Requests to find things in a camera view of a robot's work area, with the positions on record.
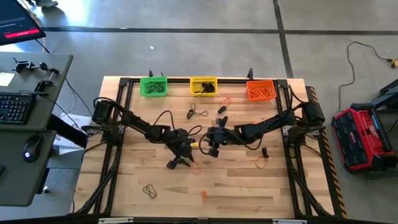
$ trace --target wooden tabletop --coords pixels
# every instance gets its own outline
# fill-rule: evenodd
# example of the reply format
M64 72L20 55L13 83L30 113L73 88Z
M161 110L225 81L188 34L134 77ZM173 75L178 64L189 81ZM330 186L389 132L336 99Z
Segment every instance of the wooden tabletop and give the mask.
M119 79L104 77L100 96L116 99ZM306 101L304 81L288 79L288 82L296 95ZM215 126L216 118L222 118L216 112L220 102L228 96L232 103L223 113L223 116L228 116L227 128L259 122L277 114L275 99L250 102L245 84L219 84L216 97L192 97L189 88L188 83L169 83L166 97L144 98L139 94L139 83L135 83L130 110L150 123L161 112L171 110L176 128L189 130L195 125L203 126L200 134L192 136L196 140L209 127ZM187 119L191 103L196 103L197 111L207 110L209 115L194 115ZM171 126L170 115L165 114L158 124ZM100 134L93 136L88 147L98 144L100 139ZM307 144L319 150L316 140L307 138ZM207 143L203 142L202 146L208 149ZM114 217L293 218L281 131L278 129L265 134L262 147L268 148L270 156L263 169L255 165L255 160L262 154L260 149L250 151L244 146L221 146L219 158L203 155L197 147L193 148L193 157L200 168L195 166L191 170L178 165L170 170L165 165L174 155L165 145L152 144L142 134L127 128L111 214ZM85 154L75 192L77 210L98 185L105 148L102 145ZM301 151L308 188L324 209L333 214L322 159L306 147L302 147ZM263 164L264 160L260 159L259 165ZM158 195L155 199L150 199L142 191L147 184L156 189ZM300 208L304 212L302 193L297 188ZM103 197L102 210L107 192L108 188Z

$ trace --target gray floor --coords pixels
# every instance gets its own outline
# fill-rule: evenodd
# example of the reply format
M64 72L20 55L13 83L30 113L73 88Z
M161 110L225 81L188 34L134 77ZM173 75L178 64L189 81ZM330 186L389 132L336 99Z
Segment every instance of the gray floor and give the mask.
M52 11L32 8L44 27L277 29L272 0L59 2L59 8ZM395 0L279 0L279 6L284 29L398 30ZM98 96L104 75L146 75L151 69L174 76L243 77L252 67L255 77L287 76L278 34L47 34L46 46L51 52L74 55L69 81L88 105ZM338 112L338 86L352 79L346 46L354 40L375 46L382 57L398 57L397 35L286 35L293 75L317 89L326 126ZM41 52L34 41L3 46L0 50ZM395 80L398 72L376 58L371 49L352 45L350 52L356 82L343 88L342 108L377 96L378 90ZM74 98L67 87L58 103L66 110L73 106ZM73 113L88 115L80 102ZM388 129L396 116L382 119ZM366 180L364 175L347 173L329 127L326 131L348 216L398 223L398 179ZM393 137L397 133L389 135L393 146L398 146ZM77 174L77 170L52 170L47 181L51 194L36 196L27 208L1 207L0 220L66 214Z

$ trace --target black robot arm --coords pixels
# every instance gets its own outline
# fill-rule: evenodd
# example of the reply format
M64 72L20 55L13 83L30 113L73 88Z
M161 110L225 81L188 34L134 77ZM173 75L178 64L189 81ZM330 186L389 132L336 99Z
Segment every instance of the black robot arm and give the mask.
M111 112L115 107L121 112L121 120L117 124L111 124ZM190 164L184 158L189 158L193 162L191 143L195 142L195 140L189 138L191 134L184 129L174 129L172 131L170 126L149 124L132 111L126 110L112 100L98 101L95 105L92 120L101 126L104 131L103 140L107 143L117 142L119 136L118 126L122 125L142 133L151 143L165 144L175 155L175 159L167 164L169 169L174 169L177 164L181 163L190 167Z
M296 117L294 113L299 108L302 109L302 118ZM205 136L208 138L207 141L210 146L208 153L204 154L218 157L219 146L228 144L245 145L248 149L256 150L259 148L261 142L256 148L250 148L247 144L252 144L258 139L261 141L265 133L284 126L290 126L290 129L287 131L289 142L294 145L300 145L305 140L305 133L324 129L322 123L325 121L325 118L323 117L320 105L309 101L301 103L295 108L289 108L283 113L258 124L237 125L233 130L225 128L227 120L228 117L226 116L223 119L219 119L216 122L218 127L210 127L208 132L202 136L201 140Z

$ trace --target monitor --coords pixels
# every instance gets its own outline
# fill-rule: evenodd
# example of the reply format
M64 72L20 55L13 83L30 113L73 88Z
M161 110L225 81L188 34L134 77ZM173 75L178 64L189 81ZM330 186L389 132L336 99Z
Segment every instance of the monitor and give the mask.
M45 37L17 0L0 1L0 46Z

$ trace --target green basket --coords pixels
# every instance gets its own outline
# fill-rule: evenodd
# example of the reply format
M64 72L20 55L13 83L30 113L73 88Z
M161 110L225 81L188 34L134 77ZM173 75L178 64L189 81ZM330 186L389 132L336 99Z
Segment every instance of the green basket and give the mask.
M161 83L163 85L163 91L158 93L151 93L150 89L154 89ZM149 78L141 78L139 84L139 91L142 96L149 97L160 97L167 95L167 77L149 77Z

